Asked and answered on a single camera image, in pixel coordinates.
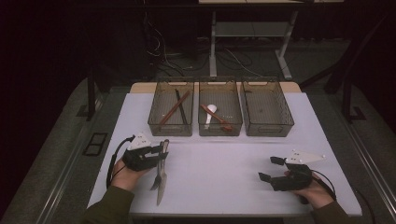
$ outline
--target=spoon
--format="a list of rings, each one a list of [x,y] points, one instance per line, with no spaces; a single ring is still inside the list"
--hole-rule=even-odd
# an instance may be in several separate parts
[[[208,105],[207,108],[212,111],[212,113],[215,113],[216,110],[218,109],[217,106],[215,105]],[[210,124],[210,120],[212,119],[212,116],[208,113],[206,113],[206,125],[205,125],[205,129],[209,128],[209,124]]]
[[[225,121],[224,119],[221,119],[218,115],[216,115],[211,110],[209,110],[206,105],[201,105],[201,108],[215,119],[218,119],[220,121],[220,124],[223,124],[222,130],[224,132],[231,132],[233,130],[233,126],[231,126],[229,122]]]

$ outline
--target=wrist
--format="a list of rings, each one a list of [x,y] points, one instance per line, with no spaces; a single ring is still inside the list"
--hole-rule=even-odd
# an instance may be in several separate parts
[[[129,180],[125,180],[125,179],[114,178],[111,181],[111,186],[117,187],[119,189],[125,189],[125,190],[128,190],[128,191],[132,191],[134,189],[134,186],[135,186],[135,181],[129,181]]]
[[[329,203],[333,203],[334,199],[327,193],[310,193],[305,197],[311,203],[314,209],[319,209]]]

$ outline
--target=utensil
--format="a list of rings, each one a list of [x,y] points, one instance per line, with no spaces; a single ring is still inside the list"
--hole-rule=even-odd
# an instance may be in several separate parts
[[[175,89],[175,92],[176,92],[176,98],[179,101],[180,93],[178,93],[177,89]],[[178,105],[178,108],[180,109],[181,118],[183,119],[183,124],[187,124],[187,119],[186,119],[186,114],[184,113],[183,104]]]
[[[215,105],[208,105],[207,108],[212,111],[213,113],[216,112],[216,110],[218,109],[217,106]],[[209,129],[209,124],[210,124],[210,120],[212,120],[212,116],[210,114],[206,113],[206,125],[205,125],[205,129]]]
[[[213,113],[211,110],[209,110],[209,108],[207,108],[206,105],[201,105],[201,108],[206,111],[206,113],[210,114],[213,118],[218,119],[220,121],[221,124],[224,124],[224,126],[222,127],[222,130],[224,132],[231,132],[233,130],[233,126],[230,125],[230,123],[224,119],[221,119],[218,115],[216,115],[215,113]]]
[[[150,190],[157,189],[160,186],[160,184],[161,184],[160,161],[158,161],[158,164],[157,164],[157,176],[155,176],[154,183],[152,184]]]
[[[169,140],[165,139],[165,141],[163,141],[163,153],[166,153],[166,151],[168,150],[168,145],[169,145]],[[165,192],[166,180],[168,177],[165,172],[165,160],[161,160],[159,165],[161,165],[161,170],[160,170],[161,183],[160,183],[160,187],[158,188],[157,206],[160,205],[161,200],[163,199],[163,193]]]
[[[169,112],[165,115],[165,117],[163,117],[163,119],[160,121],[160,127],[161,127],[161,125],[164,125],[166,123],[166,121],[169,120],[170,117],[172,117],[172,115],[177,110],[178,106],[181,103],[183,103],[183,101],[189,96],[189,94],[190,94],[190,92],[186,91],[186,93],[184,93],[184,95],[180,98],[180,100],[178,100],[177,103],[169,110]]]

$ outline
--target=wooden stick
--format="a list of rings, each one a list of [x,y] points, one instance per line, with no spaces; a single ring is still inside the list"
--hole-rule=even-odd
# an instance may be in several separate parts
[[[183,101],[189,96],[190,92],[187,91],[186,93],[184,93],[184,95],[180,98],[180,100],[177,101],[177,103],[172,107],[171,110],[169,110],[169,112],[165,115],[165,117],[163,117],[163,119],[160,121],[160,125],[164,125],[166,123],[166,121],[169,120],[169,118],[172,117],[173,113],[175,113],[175,111],[177,110],[177,107],[183,103]]]
[[[177,100],[179,101],[180,94],[178,93],[177,89],[175,89],[175,91],[176,91]],[[184,113],[183,104],[178,105],[178,108],[180,109],[181,118],[183,119],[183,124],[187,124],[187,119],[186,119],[186,114]]]
[[[221,119],[217,114],[213,113],[209,108],[207,108],[206,105],[201,105],[201,108],[206,111],[206,113],[210,114],[212,117],[214,117],[215,119],[218,119],[220,121],[220,124],[224,124],[224,126],[222,127],[222,130],[224,132],[231,132],[233,130],[233,126],[230,124],[230,122]]]

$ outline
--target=knife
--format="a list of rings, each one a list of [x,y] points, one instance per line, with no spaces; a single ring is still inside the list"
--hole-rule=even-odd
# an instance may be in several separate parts
[[[168,145],[169,145],[169,140],[165,139],[163,141],[163,153],[165,153],[168,150]],[[158,196],[157,196],[157,206],[160,205],[161,200],[163,199],[163,193],[165,192],[165,187],[166,187],[166,172],[165,172],[165,160],[159,161],[160,165],[160,174],[161,174],[161,184],[160,187],[158,188]]]

